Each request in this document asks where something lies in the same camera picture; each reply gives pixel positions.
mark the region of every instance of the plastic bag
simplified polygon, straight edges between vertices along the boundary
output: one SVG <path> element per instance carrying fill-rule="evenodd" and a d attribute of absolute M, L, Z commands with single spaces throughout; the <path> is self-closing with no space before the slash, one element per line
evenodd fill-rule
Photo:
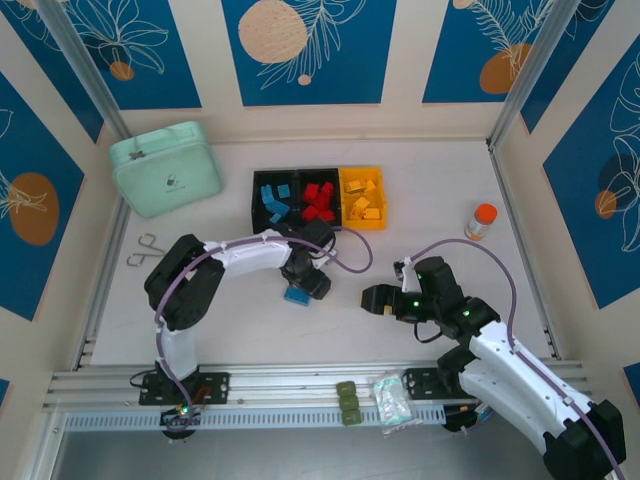
<path fill-rule="evenodd" d="M 373 384 L 373 394 L 385 436 L 422 424 L 400 374 L 386 374 L 377 378 Z"/>

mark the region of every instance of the green block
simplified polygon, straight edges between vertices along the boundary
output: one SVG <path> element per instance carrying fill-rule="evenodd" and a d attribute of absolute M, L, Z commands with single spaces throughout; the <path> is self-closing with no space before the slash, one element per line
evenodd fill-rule
<path fill-rule="evenodd" d="M 346 412 L 347 410 L 357 410 L 360 408 L 360 402 L 358 402 L 358 397 L 355 395 L 349 395 L 346 397 L 340 397 L 340 410 Z"/>
<path fill-rule="evenodd" d="M 360 425 L 361 423 L 362 413 L 360 413 L 360 410 L 349 410 L 348 412 L 342 412 L 342 424 L 345 427 Z"/>
<path fill-rule="evenodd" d="M 336 385 L 339 397 L 348 397 L 356 394 L 356 384 L 353 382 L 342 382 Z"/>

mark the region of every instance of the orange bottle cap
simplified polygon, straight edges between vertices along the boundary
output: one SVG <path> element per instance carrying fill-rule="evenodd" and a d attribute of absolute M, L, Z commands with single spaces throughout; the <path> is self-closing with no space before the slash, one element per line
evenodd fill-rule
<path fill-rule="evenodd" d="M 493 223 L 497 216 L 498 210 L 490 203 L 483 203 L 476 209 L 476 218 L 480 223 Z"/>

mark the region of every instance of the mint green case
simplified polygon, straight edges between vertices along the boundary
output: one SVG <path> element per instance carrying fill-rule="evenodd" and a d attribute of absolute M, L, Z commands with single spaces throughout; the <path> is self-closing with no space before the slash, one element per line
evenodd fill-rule
<path fill-rule="evenodd" d="M 142 217 L 155 217 L 222 190 L 218 160 L 198 122 L 123 140 L 109 149 L 109 155 L 113 181 Z"/>

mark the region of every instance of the metal scissors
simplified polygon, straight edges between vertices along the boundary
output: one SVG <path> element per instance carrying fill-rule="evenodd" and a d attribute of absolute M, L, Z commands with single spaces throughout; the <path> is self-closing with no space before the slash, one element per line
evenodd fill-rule
<path fill-rule="evenodd" d="M 162 257 L 164 256 L 164 250 L 154 247 L 153 244 L 156 241 L 156 236 L 151 233 L 145 233 L 138 239 L 138 245 L 141 247 L 153 250 L 156 253 L 132 253 L 127 257 L 127 265 L 130 267 L 139 267 L 143 264 L 144 259 L 147 257 Z"/>

